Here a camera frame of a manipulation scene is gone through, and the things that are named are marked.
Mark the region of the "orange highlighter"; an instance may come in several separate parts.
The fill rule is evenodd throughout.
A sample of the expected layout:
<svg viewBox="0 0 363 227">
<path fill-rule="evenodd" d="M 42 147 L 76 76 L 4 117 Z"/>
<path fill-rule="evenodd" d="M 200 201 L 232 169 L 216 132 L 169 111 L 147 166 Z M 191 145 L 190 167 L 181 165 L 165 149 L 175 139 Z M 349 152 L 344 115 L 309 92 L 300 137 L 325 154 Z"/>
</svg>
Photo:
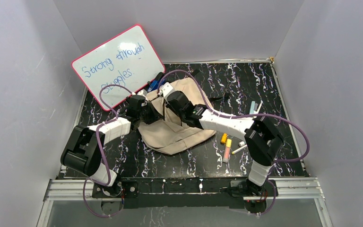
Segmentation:
<svg viewBox="0 0 363 227">
<path fill-rule="evenodd" d="M 221 140 L 220 140 L 220 143 L 221 144 L 226 144 L 227 142 L 227 139 L 228 139 L 228 135 L 226 133 L 224 133 L 221 137 Z"/>
</svg>

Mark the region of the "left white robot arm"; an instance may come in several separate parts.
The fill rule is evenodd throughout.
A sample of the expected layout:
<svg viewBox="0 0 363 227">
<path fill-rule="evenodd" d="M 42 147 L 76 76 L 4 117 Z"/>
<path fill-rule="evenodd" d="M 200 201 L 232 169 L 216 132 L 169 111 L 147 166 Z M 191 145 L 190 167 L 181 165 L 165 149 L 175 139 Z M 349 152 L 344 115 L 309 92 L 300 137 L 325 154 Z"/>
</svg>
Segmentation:
<svg viewBox="0 0 363 227">
<path fill-rule="evenodd" d="M 150 124 L 161 118 L 147 94 L 146 90 L 141 90 L 128 97 L 125 111 L 112 120 L 75 126 L 61 155 L 61 164 L 103 185 L 109 196 L 120 195 L 122 184 L 116 180 L 117 173 L 109 168 L 104 145 L 136 131 L 143 122 Z"/>
</svg>

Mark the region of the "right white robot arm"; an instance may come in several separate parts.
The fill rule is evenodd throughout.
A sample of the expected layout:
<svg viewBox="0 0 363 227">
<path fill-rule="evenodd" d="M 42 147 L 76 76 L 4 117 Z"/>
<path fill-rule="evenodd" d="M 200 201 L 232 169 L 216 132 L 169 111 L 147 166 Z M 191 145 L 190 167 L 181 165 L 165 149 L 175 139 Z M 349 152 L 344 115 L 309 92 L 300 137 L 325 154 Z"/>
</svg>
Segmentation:
<svg viewBox="0 0 363 227">
<path fill-rule="evenodd" d="M 254 196 L 266 189 L 266 178 L 274 163 L 284 138 L 266 116 L 237 118 L 225 113 L 213 113 L 202 104 L 194 105 L 187 96 L 169 83 L 159 89 L 167 107 L 183 123 L 193 128 L 214 130 L 243 140 L 253 160 L 248 175 L 247 189 Z"/>
</svg>

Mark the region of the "yellow pink highlighter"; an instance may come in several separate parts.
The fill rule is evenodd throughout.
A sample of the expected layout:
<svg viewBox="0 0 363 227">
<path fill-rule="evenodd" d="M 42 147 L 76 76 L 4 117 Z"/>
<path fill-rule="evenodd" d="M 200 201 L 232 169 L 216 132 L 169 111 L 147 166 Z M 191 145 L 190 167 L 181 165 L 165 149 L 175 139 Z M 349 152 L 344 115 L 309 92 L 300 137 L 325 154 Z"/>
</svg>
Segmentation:
<svg viewBox="0 0 363 227">
<path fill-rule="evenodd" d="M 225 142 L 223 163 L 228 163 L 229 162 L 231 144 L 232 144 L 232 140 L 227 139 L 226 142 Z"/>
</svg>

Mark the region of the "beige backpack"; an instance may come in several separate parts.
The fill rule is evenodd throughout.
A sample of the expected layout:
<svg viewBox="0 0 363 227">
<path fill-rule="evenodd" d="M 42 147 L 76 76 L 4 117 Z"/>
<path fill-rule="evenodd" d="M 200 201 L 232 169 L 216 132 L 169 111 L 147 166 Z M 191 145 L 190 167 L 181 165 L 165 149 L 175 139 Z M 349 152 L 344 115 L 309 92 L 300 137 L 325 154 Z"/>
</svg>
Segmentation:
<svg viewBox="0 0 363 227">
<path fill-rule="evenodd" d="M 147 93 L 147 99 L 163 116 L 160 120 L 146 124 L 140 123 L 138 131 L 147 147 L 157 152 L 174 155 L 185 151 L 216 134 L 214 130 L 193 128 L 182 122 L 169 108 L 165 107 L 165 100 L 155 91 Z"/>
</svg>

